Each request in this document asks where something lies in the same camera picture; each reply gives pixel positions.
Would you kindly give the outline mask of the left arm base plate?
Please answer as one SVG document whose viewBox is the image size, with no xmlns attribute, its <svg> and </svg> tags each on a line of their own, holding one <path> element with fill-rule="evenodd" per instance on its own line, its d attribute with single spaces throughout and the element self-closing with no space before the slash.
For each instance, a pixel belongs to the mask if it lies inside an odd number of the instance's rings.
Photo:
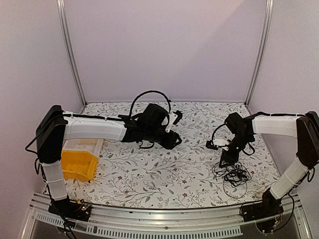
<svg viewBox="0 0 319 239">
<path fill-rule="evenodd" d="M 92 204 L 85 202 L 72 202 L 68 199 L 51 201 L 48 211 L 62 218 L 89 221 Z"/>
</svg>

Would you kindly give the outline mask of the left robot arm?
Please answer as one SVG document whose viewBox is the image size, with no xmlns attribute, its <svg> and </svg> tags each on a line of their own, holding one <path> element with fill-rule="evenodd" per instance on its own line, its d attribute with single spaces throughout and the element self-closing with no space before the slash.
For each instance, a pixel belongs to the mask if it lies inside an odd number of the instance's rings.
<svg viewBox="0 0 319 239">
<path fill-rule="evenodd" d="M 137 114 L 134 105 L 127 115 L 116 118 L 75 114 L 53 105 L 36 129 L 35 137 L 24 148 L 36 155 L 43 180 L 48 187 L 52 206 L 63 216 L 70 216 L 76 203 L 69 199 L 62 172 L 62 152 L 86 152 L 100 150 L 104 140 L 121 143 L 147 141 L 159 144 L 164 149 L 173 149 L 181 144 L 178 133 L 171 128 L 182 118 L 180 111 L 164 109 L 150 103 Z"/>
</svg>

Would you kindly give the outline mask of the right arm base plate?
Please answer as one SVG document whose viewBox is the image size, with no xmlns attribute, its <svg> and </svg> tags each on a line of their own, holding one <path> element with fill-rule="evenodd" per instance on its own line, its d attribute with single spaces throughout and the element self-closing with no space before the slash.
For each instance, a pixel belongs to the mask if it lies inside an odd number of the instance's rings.
<svg viewBox="0 0 319 239">
<path fill-rule="evenodd" d="M 267 217 L 273 217 L 284 212 L 282 201 L 277 200 L 275 203 L 264 205 L 261 201 L 243 203 L 239 209 L 239 215 L 244 222 L 255 221 Z"/>
</svg>

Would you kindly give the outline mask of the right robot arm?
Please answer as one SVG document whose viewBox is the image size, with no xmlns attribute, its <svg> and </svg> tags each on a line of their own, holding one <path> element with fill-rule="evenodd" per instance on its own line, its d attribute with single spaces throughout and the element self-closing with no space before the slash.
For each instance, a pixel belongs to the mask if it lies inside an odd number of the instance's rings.
<svg viewBox="0 0 319 239">
<path fill-rule="evenodd" d="M 224 125 L 234 135 L 232 140 L 213 139 L 222 149 L 221 163 L 234 165 L 240 152 L 261 135 L 280 167 L 281 176 L 262 195 L 255 211 L 268 217 L 279 210 L 281 199 L 304 180 L 319 163 L 319 116 L 314 111 L 304 114 L 268 114 L 257 112 L 247 117 L 230 114 Z"/>
</svg>

